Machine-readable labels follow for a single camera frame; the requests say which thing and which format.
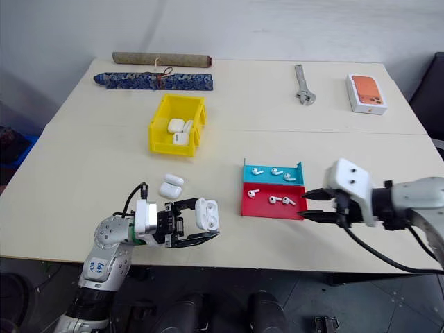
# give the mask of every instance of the yellow plastic bin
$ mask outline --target yellow plastic bin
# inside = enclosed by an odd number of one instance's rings
[[[200,133],[207,120],[205,98],[165,94],[148,127],[148,146],[155,153],[194,156],[200,144]],[[173,135],[168,132],[172,118],[193,121],[187,146],[173,144]]]

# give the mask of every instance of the phone box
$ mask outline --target phone box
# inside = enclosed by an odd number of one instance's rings
[[[387,102],[372,76],[348,74],[347,93],[353,112],[384,114]]]

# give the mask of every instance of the white earbud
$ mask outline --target white earbud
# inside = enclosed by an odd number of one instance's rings
[[[296,203],[295,203],[294,201],[292,201],[288,196],[285,196],[285,197],[282,199],[282,203],[283,203],[284,205],[288,205],[289,203],[291,203],[293,206],[296,206]]]
[[[280,175],[281,173],[284,173],[283,171],[278,171],[278,168],[271,168],[271,173],[275,176]]]
[[[276,203],[276,201],[282,201],[282,199],[278,198],[277,196],[271,196],[270,198],[268,198],[268,201],[270,203]]]
[[[257,168],[252,168],[251,173],[255,176],[260,175],[261,173],[264,173],[264,170],[258,170]]]
[[[260,190],[258,190],[258,189],[251,189],[250,191],[247,192],[247,196],[249,196],[250,198],[254,198],[256,196],[257,192],[260,192]]]
[[[287,182],[294,182],[294,181],[296,180],[296,178],[292,178],[292,177],[291,177],[291,174],[290,174],[290,173],[286,173],[286,174],[284,174],[284,179],[285,179]]]

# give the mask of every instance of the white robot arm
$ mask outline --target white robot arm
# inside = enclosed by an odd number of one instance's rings
[[[135,212],[127,212],[137,191],[141,199]],[[206,232],[184,238],[181,210],[196,210],[196,224]],[[120,289],[131,265],[136,245],[182,248],[195,246],[219,234],[219,212],[214,200],[188,199],[157,205],[148,202],[146,183],[138,185],[126,201],[123,212],[104,219],[94,233],[94,245],[83,264],[78,289],[67,312],[60,317],[56,333],[101,333],[108,326],[115,293]]]
[[[373,188],[369,173],[345,159],[335,162],[325,173],[323,188],[308,191],[305,198],[335,200],[336,212],[306,210],[299,215],[320,223],[336,223],[362,247],[404,271],[411,273],[444,273],[437,270],[409,268],[372,249],[350,231],[352,223],[375,226],[383,221],[387,230],[407,228],[429,255],[444,267],[444,178],[428,177],[384,188]],[[422,243],[412,226],[427,236],[433,253]]]

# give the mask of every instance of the adjustable wrench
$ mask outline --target adjustable wrench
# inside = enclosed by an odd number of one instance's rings
[[[299,98],[301,104],[303,105],[311,105],[316,100],[316,95],[308,90],[307,82],[305,82],[304,78],[304,69],[301,64],[297,64],[295,66],[296,77],[299,82],[299,91],[296,93],[296,97]]]

